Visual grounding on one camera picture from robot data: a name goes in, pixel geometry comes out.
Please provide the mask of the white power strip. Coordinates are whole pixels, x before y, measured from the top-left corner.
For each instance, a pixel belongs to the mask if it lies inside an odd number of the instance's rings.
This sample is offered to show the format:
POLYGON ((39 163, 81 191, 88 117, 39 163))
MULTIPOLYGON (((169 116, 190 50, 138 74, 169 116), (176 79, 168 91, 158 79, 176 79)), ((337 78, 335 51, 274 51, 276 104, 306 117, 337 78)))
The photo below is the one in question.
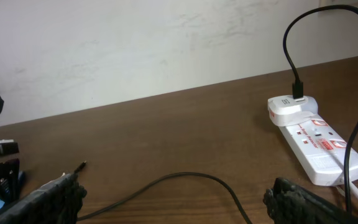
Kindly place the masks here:
POLYGON ((319 114, 279 129, 313 184, 344 184, 347 142, 319 114))

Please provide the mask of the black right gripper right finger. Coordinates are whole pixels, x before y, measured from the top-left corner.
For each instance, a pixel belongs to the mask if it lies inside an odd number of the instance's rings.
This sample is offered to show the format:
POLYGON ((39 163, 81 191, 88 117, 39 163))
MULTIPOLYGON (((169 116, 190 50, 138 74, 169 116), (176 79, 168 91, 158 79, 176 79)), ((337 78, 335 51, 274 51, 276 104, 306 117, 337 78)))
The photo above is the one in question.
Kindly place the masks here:
POLYGON ((329 201, 278 177, 263 203, 275 224, 358 224, 358 218, 329 201))

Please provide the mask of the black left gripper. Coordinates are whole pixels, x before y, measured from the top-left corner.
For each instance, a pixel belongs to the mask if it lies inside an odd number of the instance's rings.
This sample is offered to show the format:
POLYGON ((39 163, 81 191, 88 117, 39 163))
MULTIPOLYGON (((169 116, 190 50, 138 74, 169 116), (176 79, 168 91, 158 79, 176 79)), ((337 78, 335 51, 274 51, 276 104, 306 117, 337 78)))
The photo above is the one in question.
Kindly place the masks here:
POLYGON ((0 140, 0 200, 11 203, 19 198, 20 160, 14 157, 19 146, 14 140, 0 140))

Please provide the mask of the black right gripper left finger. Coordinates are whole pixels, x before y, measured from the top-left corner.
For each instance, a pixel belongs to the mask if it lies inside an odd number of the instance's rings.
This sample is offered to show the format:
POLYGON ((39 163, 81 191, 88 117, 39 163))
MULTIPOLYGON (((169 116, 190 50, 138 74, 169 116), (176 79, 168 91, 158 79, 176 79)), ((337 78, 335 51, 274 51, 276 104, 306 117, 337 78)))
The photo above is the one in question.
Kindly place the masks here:
POLYGON ((72 224, 87 191, 76 174, 65 174, 0 209, 0 224, 72 224))

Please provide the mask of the white USB wall charger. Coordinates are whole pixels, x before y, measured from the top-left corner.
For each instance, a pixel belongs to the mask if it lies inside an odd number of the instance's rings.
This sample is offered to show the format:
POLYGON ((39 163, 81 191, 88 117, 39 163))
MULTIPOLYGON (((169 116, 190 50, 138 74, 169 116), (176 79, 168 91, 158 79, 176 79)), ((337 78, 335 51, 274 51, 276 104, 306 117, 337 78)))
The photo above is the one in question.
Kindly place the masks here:
POLYGON ((267 108, 272 123, 276 126, 300 124, 318 114, 318 104, 311 96, 294 99, 292 95, 268 99, 267 108))

